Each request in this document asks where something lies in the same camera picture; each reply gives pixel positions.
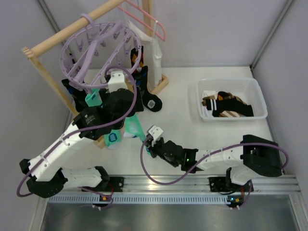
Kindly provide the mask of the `mint green sock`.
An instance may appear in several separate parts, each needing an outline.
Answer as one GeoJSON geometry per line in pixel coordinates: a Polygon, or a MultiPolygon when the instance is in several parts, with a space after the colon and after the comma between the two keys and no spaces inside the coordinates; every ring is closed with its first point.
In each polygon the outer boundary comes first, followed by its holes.
{"type": "MultiPolygon", "coordinates": [[[[85,102],[89,107],[101,106],[103,102],[99,94],[99,89],[93,89],[92,93],[88,93],[85,102]]],[[[111,130],[109,134],[104,135],[104,142],[108,149],[117,149],[121,143],[120,130],[111,130]]]]}
{"type": "Polygon", "coordinates": [[[125,131],[123,134],[124,138],[138,137],[142,142],[145,141],[146,136],[143,132],[141,123],[136,113],[131,117],[126,117],[124,125],[125,125],[125,131]]]}

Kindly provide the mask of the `black sock with grey patches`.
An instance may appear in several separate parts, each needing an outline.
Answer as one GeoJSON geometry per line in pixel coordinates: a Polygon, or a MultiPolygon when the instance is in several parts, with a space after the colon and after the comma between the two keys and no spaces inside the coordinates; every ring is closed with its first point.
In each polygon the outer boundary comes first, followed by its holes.
{"type": "Polygon", "coordinates": [[[133,73],[133,77],[136,80],[136,85],[140,92],[143,106],[145,106],[151,112],[158,112],[162,109],[163,103],[159,97],[151,94],[147,88],[148,83],[148,66],[143,66],[141,71],[133,73]]]}

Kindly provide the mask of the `black blue sock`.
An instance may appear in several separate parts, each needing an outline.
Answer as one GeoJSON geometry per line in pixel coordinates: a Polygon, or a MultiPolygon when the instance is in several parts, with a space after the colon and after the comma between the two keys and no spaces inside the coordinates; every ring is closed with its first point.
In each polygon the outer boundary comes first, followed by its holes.
{"type": "Polygon", "coordinates": [[[78,90],[74,87],[72,87],[69,84],[69,80],[68,79],[62,79],[62,84],[63,86],[68,90],[69,94],[73,97],[73,100],[75,102],[75,109],[77,112],[81,112],[84,110],[84,108],[88,107],[85,98],[87,96],[87,93],[82,90],[78,90]]]}

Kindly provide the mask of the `black red yellow argyle sock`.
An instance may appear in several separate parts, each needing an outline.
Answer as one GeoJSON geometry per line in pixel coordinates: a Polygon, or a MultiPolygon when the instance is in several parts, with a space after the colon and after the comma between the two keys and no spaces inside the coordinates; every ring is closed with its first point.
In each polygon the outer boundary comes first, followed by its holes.
{"type": "MultiPolygon", "coordinates": [[[[140,72],[141,69],[143,68],[144,65],[144,59],[143,59],[143,46],[141,47],[141,58],[140,58],[140,62],[139,62],[139,66],[134,70],[133,75],[136,74],[137,72],[140,72]]],[[[130,61],[131,61],[131,66],[134,66],[134,64],[136,63],[136,59],[138,58],[138,50],[136,48],[132,49],[130,52],[130,61]]]]}

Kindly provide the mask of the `purple round clip hanger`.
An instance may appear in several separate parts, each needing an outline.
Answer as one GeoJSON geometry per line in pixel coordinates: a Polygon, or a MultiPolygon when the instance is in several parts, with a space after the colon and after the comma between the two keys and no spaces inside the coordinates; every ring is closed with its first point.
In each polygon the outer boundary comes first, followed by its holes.
{"type": "Polygon", "coordinates": [[[122,65],[132,50],[138,50],[136,63],[127,71],[132,74],[139,66],[141,58],[141,41],[135,32],[121,21],[116,23],[95,23],[80,29],[69,37],[60,52],[60,68],[69,80],[69,84],[82,91],[106,88],[107,83],[101,80],[113,71],[113,65],[122,65]],[[87,83],[86,74],[96,58],[102,55],[103,61],[98,74],[87,83]]]}

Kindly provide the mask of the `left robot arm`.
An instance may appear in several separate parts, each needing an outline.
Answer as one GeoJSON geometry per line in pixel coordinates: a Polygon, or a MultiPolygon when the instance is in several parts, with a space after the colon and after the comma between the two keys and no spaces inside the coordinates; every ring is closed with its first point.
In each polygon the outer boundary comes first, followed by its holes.
{"type": "Polygon", "coordinates": [[[64,134],[45,152],[33,159],[23,159],[19,165],[30,194],[52,197],[64,189],[82,188],[102,192],[109,189],[113,178],[102,166],[68,169],[63,165],[80,149],[109,134],[128,127],[127,122],[139,111],[140,94],[127,89],[109,93],[99,91],[101,103],[84,107],[73,119],[64,134]]]}

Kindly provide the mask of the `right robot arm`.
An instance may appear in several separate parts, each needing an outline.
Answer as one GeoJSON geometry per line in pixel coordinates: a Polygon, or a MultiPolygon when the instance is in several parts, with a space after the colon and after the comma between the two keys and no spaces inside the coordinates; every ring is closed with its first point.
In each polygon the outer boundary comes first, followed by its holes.
{"type": "Polygon", "coordinates": [[[254,135],[244,135],[239,144],[218,150],[183,148],[163,138],[155,141],[149,135],[145,147],[152,158],[160,157],[187,174],[225,168],[225,192],[235,191],[254,178],[282,175],[278,144],[254,135]]]}

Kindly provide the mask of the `white garment on hanger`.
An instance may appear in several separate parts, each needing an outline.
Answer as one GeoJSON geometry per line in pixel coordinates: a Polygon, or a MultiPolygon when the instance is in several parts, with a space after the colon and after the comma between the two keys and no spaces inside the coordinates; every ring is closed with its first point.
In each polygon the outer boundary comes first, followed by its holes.
{"type": "Polygon", "coordinates": [[[143,65],[148,66],[148,88],[150,91],[153,91],[160,81],[162,81],[162,52],[159,47],[157,36],[146,35],[129,20],[128,16],[125,16],[125,18],[128,27],[139,37],[143,46],[143,65]]]}

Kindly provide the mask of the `pink clothes hanger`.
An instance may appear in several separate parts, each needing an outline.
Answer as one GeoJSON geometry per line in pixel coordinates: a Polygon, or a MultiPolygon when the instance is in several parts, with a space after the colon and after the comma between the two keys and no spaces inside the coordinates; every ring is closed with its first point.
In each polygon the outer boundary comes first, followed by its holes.
{"type": "Polygon", "coordinates": [[[156,37],[162,42],[166,41],[167,34],[164,25],[153,17],[153,1],[152,0],[137,0],[134,3],[132,0],[126,0],[121,5],[117,6],[128,19],[138,22],[144,27],[146,35],[156,37]]]}

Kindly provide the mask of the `brown beige argyle sock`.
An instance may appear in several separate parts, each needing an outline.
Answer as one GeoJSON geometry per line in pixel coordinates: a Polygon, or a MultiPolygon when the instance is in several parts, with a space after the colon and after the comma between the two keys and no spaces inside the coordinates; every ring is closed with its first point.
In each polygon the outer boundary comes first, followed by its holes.
{"type": "MultiPolygon", "coordinates": [[[[210,114],[212,114],[212,111],[208,110],[205,104],[205,99],[212,99],[212,100],[228,100],[228,99],[232,99],[235,98],[237,101],[246,104],[244,101],[242,101],[241,98],[239,98],[238,96],[232,95],[230,92],[224,92],[224,91],[220,91],[220,92],[215,92],[215,91],[205,91],[202,94],[202,107],[204,110],[204,114],[209,116],[210,114]]],[[[223,111],[219,114],[215,114],[214,117],[243,117],[244,115],[235,112],[235,111],[223,111]]]]}

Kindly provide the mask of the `wooden clothes rack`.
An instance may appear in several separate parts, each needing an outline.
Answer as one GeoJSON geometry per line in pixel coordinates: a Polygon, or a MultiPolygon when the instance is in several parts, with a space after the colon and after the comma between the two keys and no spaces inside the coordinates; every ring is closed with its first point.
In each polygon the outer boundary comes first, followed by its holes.
{"type": "MultiPolygon", "coordinates": [[[[89,16],[93,20],[97,20],[106,13],[113,10],[115,7],[122,4],[123,0],[109,0],[100,7],[96,8],[92,12],[89,13],[89,16]]],[[[62,103],[67,107],[67,109],[74,115],[77,115],[76,109],[73,107],[71,101],[67,97],[67,95],[62,91],[60,86],[56,83],[44,65],[40,62],[39,57],[51,50],[58,44],[65,41],[74,33],[78,32],[83,27],[89,25],[89,21],[87,19],[78,19],[73,22],[71,25],[65,27],[64,29],[56,32],[54,35],[44,40],[40,44],[35,47],[29,49],[28,47],[22,48],[22,52],[27,57],[27,59],[32,63],[32,65],[36,68],[36,70],[40,73],[40,75],[45,79],[48,85],[52,88],[52,90],[56,93],[62,103]]]]}

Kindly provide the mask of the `white plastic basket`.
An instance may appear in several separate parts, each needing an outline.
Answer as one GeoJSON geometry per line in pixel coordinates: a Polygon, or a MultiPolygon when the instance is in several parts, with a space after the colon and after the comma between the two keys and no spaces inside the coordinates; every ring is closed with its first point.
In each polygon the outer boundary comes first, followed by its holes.
{"type": "Polygon", "coordinates": [[[199,80],[195,85],[195,97],[200,118],[205,122],[212,121],[245,121],[265,119],[268,116],[267,106],[258,82],[253,78],[206,78],[199,80]],[[204,91],[218,93],[224,91],[238,96],[252,106],[253,117],[213,117],[202,106],[204,91]]]}

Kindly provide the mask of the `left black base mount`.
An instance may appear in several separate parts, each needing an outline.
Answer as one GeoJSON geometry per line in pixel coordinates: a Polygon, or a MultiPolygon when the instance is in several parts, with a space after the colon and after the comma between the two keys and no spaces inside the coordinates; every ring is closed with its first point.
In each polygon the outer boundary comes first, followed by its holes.
{"type": "Polygon", "coordinates": [[[123,191],[123,187],[124,187],[124,177],[110,177],[110,180],[106,186],[106,188],[104,189],[105,192],[114,192],[114,193],[121,193],[123,191]]]}

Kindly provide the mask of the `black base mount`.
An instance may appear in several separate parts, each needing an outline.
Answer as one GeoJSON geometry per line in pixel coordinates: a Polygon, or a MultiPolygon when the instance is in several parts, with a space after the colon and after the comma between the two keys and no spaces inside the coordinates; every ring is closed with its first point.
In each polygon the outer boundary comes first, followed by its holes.
{"type": "Polygon", "coordinates": [[[121,193],[123,191],[123,187],[124,187],[124,177],[110,177],[110,180],[106,186],[106,188],[104,189],[105,192],[114,192],[114,193],[121,193]]]}
{"type": "Polygon", "coordinates": [[[210,191],[214,193],[227,193],[229,188],[226,184],[226,177],[209,177],[210,191]]]}

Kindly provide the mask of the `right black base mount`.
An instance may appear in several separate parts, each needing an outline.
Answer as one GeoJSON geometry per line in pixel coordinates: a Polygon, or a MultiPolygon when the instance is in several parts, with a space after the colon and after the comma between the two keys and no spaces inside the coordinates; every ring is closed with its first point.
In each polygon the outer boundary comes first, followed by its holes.
{"type": "Polygon", "coordinates": [[[209,177],[210,191],[214,193],[227,193],[229,188],[226,184],[226,177],[209,177]]]}

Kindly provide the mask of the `aluminium mounting rail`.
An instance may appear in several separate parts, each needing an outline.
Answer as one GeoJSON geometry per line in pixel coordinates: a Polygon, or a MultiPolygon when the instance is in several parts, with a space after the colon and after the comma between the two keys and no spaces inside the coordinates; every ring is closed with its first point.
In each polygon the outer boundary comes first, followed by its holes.
{"type": "MultiPolygon", "coordinates": [[[[188,175],[171,185],[160,185],[143,175],[126,175],[120,189],[125,193],[208,193],[210,175],[188,175]]],[[[278,178],[255,178],[252,180],[253,192],[260,194],[293,194],[301,192],[293,175],[278,178]]]]}

